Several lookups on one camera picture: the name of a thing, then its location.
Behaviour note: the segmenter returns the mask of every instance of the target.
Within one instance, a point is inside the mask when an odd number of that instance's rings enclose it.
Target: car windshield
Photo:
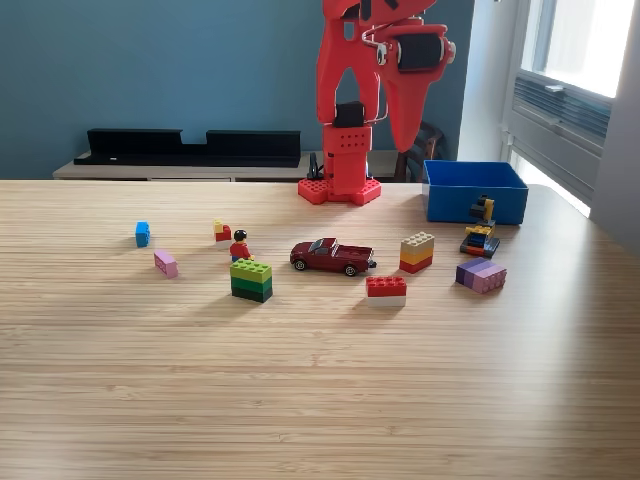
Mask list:
[[[313,252],[314,250],[317,250],[318,248],[320,248],[320,245],[322,245],[323,241],[324,241],[324,238],[321,238],[320,240],[316,240],[315,242],[313,242],[309,247],[309,251]]]

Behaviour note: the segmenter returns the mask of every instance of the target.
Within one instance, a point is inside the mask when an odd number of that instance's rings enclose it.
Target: window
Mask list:
[[[522,68],[616,96],[634,0],[531,0]]]
[[[634,0],[519,2],[502,160],[518,152],[591,204]]]
[[[317,250],[318,248],[320,248],[320,245],[322,245],[323,241],[324,241],[324,238],[321,238],[320,240],[316,240],[315,242],[313,242],[309,247],[309,251],[313,252],[314,250]]]

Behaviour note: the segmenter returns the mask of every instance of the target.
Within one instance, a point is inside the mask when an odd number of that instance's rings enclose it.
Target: red robot arm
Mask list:
[[[367,179],[372,125],[378,119],[380,82],[387,96],[393,138],[400,151],[413,145],[431,83],[453,62],[455,45],[444,25],[415,17],[436,0],[323,0],[325,31],[318,57],[317,114],[323,127],[324,179],[303,180],[298,192],[313,203],[367,203],[381,186]],[[354,36],[346,39],[345,24]],[[351,68],[360,102],[336,105],[336,90]]]

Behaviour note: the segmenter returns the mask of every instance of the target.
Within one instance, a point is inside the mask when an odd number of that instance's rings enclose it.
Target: black hair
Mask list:
[[[233,234],[233,239],[236,242],[241,242],[242,240],[247,239],[247,232],[244,230],[236,230],[236,233]]]

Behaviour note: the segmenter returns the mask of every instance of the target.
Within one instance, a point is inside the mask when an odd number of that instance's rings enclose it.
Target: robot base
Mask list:
[[[325,202],[351,202],[362,206],[375,200],[382,194],[382,185],[377,180],[367,180],[364,188],[349,195],[333,195],[329,193],[329,182],[326,180],[300,180],[298,195],[304,197],[314,205]]]

